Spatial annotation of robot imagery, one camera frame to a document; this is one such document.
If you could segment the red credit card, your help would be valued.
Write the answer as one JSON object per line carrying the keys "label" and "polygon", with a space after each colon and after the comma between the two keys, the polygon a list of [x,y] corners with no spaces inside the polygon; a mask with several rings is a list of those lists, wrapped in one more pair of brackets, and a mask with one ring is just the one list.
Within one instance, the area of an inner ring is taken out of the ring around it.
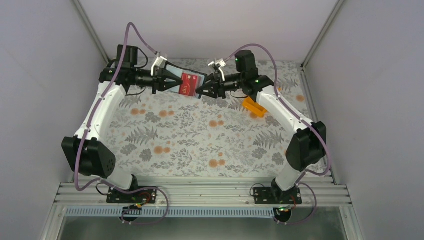
{"label": "red credit card", "polygon": [[196,97],[196,89],[201,85],[204,76],[198,73],[184,71],[181,75],[182,85],[179,89],[179,94],[188,97]]}

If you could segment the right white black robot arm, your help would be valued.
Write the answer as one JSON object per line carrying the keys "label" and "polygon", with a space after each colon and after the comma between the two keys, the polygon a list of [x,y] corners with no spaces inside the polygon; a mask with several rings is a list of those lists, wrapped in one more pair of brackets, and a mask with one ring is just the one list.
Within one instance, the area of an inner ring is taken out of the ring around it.
{"label": "right white black robot arm", "polygon": [[236,73],[224,73],[226,62],[223,59],[212,61],[208,64],[212,74],[196,89],[196,93],[218,99],[225,98],[227,92],[242,90],[292,134],[285,154],[287,166],[271,183],[272,200],[282,204],[289,199],[290,190],[300,183],[308,167],[327,155],[327,127],[323,122],[313,122],[294,109],[278,93],[275,81],[259,73],[255,56],[250,50],[240,50],[234,57]]}

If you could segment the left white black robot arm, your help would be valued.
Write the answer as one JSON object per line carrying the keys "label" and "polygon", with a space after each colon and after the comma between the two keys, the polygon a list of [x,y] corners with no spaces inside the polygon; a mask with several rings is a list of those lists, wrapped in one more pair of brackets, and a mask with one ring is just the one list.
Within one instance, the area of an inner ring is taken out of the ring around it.
{"label": "left white black robot arm", "polygon": [[156,94],[180,86],[183,80],[160,55],[150,70],[136,67],[138,52],[136,46],[118,45],[115,66],[108,66],[100,73],[96,97],[81,127],[61,143],[78,191],[85,190],[79,186],[79,176],[84,175],[120,189],[119,196],[128,203],[139,197],[140,190],[133,185],[134,176],[116,165],[115,154],[104,143],[112,118],[130,87],[151,88]]}

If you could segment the black card holder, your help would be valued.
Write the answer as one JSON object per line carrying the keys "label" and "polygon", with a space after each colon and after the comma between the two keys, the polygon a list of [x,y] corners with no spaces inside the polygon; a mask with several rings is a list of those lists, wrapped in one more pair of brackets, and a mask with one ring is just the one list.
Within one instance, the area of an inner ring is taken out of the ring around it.
{"label": "black card holder", "polygon": [[206,73],[182,68],[170,62],[165,64],[165,69],[182,80],[182,84],[170,88],[170,92],[196,99],[202,97],[196,90],[204,84],[208,76]]}

